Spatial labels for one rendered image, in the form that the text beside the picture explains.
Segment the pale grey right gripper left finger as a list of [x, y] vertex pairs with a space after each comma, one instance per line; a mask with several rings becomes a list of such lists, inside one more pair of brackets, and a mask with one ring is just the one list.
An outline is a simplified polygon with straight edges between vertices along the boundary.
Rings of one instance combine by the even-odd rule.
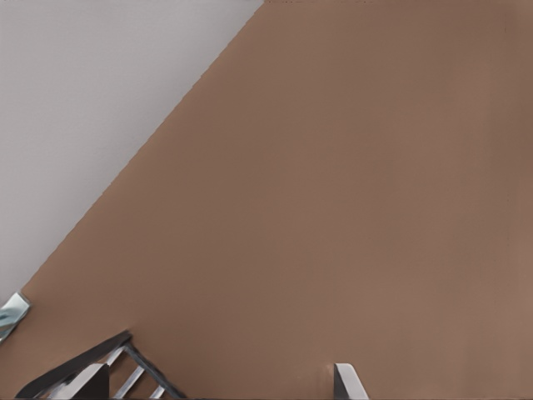
[[62, 389], [62, 400], [107, 400], [109, 383], [110, 367], [106, 363], [91, 364]]

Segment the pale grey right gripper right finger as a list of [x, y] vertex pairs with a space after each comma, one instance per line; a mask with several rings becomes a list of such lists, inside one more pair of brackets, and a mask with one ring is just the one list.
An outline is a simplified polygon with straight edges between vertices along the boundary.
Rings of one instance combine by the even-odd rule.
[[370, 400], [356, 369], [350, 363], [335, 363], [334, 400]]

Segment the dark slatted shoe rack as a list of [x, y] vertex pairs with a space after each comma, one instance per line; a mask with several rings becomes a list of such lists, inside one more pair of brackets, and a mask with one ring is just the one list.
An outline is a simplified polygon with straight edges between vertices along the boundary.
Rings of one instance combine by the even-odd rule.
[[35, 377], [14, 397], [22, 400], [62, 400], [62, 389], [86, 367], [106, 363], [110, 367], [107, 400], [129, 399], [145, 378], [150, 378], [155, 384], [147, 396], [149, 400], [164, 397], [185, 399], [187, 395], [135, 347], [132, 338], [128, 330], [122, 331]]

